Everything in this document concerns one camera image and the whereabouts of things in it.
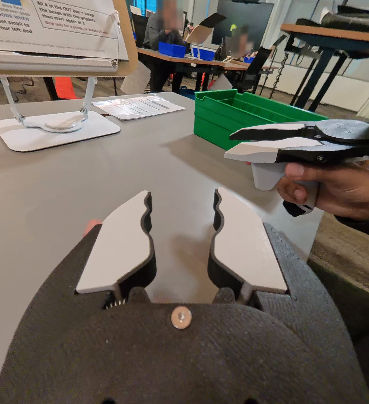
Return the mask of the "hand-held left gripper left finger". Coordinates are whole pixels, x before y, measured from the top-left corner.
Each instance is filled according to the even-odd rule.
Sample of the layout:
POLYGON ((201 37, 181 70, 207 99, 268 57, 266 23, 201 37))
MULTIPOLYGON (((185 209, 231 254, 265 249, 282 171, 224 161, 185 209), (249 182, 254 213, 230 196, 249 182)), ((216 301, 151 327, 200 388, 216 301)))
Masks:
POLYGON ((152 195, 142 191, 102 223, 76 286, 78 294, 112 292, 117 304, 131 289, 147 287, 157 274, 152 228, 152 195))

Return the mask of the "orange traffic cone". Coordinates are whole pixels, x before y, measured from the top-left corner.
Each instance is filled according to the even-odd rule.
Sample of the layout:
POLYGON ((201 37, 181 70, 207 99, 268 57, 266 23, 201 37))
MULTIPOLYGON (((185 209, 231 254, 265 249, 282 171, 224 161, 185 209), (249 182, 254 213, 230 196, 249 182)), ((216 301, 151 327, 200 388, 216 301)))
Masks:
POLYGON ((80 99, 75 93, 70 77, 54 77, 56 94, 60 100, 80 99))

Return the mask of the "grey desk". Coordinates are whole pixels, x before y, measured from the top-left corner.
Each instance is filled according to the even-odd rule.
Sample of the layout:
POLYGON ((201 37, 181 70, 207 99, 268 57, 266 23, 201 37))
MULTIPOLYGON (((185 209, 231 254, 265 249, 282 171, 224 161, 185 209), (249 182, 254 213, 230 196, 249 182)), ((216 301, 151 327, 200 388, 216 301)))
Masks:
POLYGON ((30 301, 81 240, 91 219, 104 220, 143 190, 152 194, 156 303, 207 303, 207 275, 218 187, 249 200, 307 260, 323 213, 292 218, 274 191, 254 188, 251 169, 193 134, 194 101, 162 95, 185 110, 119 122, 119 134, 19 153, 0 139, 0 370, 30 301))

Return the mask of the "person's left hand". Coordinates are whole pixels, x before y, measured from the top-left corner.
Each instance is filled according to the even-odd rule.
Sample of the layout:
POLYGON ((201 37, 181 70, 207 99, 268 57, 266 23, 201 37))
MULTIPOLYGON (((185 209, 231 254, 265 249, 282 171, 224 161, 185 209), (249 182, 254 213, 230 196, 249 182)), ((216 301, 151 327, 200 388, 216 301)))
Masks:
POLYGON ((83 238, 96 226, 96 225, 101 225, 102 221, 98 219, 91 219, 88 221, 85 230, 83 232, 83 238))

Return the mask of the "black office chair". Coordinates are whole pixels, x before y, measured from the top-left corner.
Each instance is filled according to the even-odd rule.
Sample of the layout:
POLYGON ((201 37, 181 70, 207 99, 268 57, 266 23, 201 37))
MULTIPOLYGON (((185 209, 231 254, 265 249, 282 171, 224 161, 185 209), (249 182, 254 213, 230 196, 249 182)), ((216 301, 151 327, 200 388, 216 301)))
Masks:
POLYGON ((271 53, 272 49, 260 47, 246 71, 237 74, 232 83, 232 87, 236 89, 238 93, 242 94, 248 90, 251 90, 252 94, 256 93, 262 75, 262 68, 271 53))

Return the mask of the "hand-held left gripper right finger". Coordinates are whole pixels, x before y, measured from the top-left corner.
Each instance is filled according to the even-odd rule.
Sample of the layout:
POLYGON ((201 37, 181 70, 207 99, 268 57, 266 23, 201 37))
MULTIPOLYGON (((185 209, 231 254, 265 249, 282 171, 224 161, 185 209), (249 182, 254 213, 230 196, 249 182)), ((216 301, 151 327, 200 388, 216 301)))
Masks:
POLYGON ((208 277, 248 304, 257 292, 286 296, 288 286, 268 232, 251 203, 219 187, 214 191, 208 277))

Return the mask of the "green plastic bin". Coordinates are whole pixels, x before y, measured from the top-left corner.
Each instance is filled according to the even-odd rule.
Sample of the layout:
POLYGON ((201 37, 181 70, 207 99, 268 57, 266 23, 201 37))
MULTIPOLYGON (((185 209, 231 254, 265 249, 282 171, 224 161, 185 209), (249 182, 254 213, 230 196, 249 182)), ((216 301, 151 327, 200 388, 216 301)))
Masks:
POLYGON ((195 93, 193 133, 228 150, 239 143, 230 140, 230 135, 245 127, 325 119, 328 118, 249 92, 210 90, 195 93))

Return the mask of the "wood-edged desk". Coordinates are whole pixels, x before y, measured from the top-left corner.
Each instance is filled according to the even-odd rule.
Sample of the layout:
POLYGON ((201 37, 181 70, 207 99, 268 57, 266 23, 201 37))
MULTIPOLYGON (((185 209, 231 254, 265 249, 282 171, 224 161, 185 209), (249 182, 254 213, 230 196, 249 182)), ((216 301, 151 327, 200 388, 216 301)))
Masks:
MULTIPOLYGON (((250 64, 241 63, 236 61, 225 62, 225 61, 203 61, 196 58, 173 58, 165 56, 158 51, 154 51, 146 48, 138 48, 138 59, 143 64, 149 65, 151 70, 151 63, 155 59, 160 59, 168 62, 175 63, 176 65, 176 73, 182 72, 183 76, 187 73, 196 73, 196 88, 195 91, 206 91, 208 89, 208 83, 210 76, 220 75, 229 73, 232 75, 228 77, 228 81, 232 85, 234 78, 236 78, 237 74, 243 73, 249 67, 250 64)), ((273 72, 273 68, 270 68, 264 64, 261 73, 263 74, 265 70, 269 72, 273 72)), ((172 92, 178 93, 182 83, 180 85, 172 86, 172 92)))

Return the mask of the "black standing desk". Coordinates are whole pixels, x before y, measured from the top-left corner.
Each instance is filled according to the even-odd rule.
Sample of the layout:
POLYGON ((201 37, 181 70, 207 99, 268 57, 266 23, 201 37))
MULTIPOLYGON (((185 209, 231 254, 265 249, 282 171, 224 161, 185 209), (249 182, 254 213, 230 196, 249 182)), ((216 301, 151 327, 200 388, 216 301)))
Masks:
POLYGON ((347 59, 369 58, 369 10, 340 5, 338 11, 342 13, 325 12, 321 23, 298 19, 295 24, 281 25, 281 31, 289 36, 285 54, 304 56, 311 48, 318 48, 311 52, 313 61, 294 95, 294 107, 305 108, 333 57, 338 60, 313 98, 311 112, 316 111, 347 59))

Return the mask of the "person's right hand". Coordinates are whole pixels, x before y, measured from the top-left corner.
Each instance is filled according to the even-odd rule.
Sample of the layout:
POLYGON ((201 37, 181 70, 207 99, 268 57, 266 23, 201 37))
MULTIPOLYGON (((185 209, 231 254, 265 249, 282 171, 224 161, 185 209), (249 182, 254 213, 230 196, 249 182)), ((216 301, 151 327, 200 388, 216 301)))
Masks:
POLYGON ((320 183, 316 208, 357 221, 369 220, 368 170, 356 164, 325 168, 289 163, 276 189, 284 200, 304 205, 308 191, 302 182, 309 181, 320 183))

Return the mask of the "laminated paper sheet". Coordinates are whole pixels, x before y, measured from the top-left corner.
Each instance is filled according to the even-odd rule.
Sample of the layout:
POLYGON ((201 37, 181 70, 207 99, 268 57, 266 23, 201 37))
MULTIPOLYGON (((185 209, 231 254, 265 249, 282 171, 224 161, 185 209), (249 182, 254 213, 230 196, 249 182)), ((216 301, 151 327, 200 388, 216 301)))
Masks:
POLYGON ((93 101, 92 105, 123 122, 185 110, 155 94, 93 101))

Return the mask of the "grey board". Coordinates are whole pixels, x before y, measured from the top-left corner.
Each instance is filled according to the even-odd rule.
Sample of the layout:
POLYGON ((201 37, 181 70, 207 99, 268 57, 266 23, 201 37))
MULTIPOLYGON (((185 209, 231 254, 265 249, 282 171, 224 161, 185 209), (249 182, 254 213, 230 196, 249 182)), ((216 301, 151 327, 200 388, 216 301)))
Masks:
POLYGON ((150 79, 151 70, 139 61, 137 69, 124 78, 120 91, 125 95, 144 94, 150 79))

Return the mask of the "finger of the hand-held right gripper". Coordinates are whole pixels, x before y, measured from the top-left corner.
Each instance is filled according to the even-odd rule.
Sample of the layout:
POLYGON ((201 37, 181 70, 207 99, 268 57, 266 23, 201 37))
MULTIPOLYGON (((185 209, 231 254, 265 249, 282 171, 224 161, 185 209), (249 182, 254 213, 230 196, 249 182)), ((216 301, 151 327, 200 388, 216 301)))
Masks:
POLYGON ((224 153, 227 159, 245 162, 276 162, 280 149, 320 146, 315 139, 282 139, 275 141, 242 142, 224 153))
POLYGON ((229 136, 233 141, 276 141, 288 138, 308 138, 306 122, 263 124, 239 129, 229 136))

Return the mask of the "blue plastic bin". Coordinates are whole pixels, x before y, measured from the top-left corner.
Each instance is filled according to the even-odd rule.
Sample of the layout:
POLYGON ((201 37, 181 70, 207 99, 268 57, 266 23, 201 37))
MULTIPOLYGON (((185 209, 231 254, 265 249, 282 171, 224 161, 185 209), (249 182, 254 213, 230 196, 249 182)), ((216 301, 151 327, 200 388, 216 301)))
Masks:
POLYGON ((209 48, 191 47, 191 55, 203 61, 213 61, 216 51, 209 48))
POLYGON ((186 54, 186 46, 159 42, 158 51, 168 57, 184 58, 186 54))

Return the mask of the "black monitor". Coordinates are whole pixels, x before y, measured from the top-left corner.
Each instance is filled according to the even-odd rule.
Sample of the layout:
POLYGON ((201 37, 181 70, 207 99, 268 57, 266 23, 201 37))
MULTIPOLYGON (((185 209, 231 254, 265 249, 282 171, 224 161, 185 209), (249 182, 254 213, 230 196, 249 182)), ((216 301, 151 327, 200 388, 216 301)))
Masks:
POLYGON ((225 16, 225 19, 213 29, 212 44, 220 45, 224 37, 247 33, 247 42, 252 43, 253 49, 258 49, 262 44, 273 7, 273 3, 219 0, 217 13, 225 16))

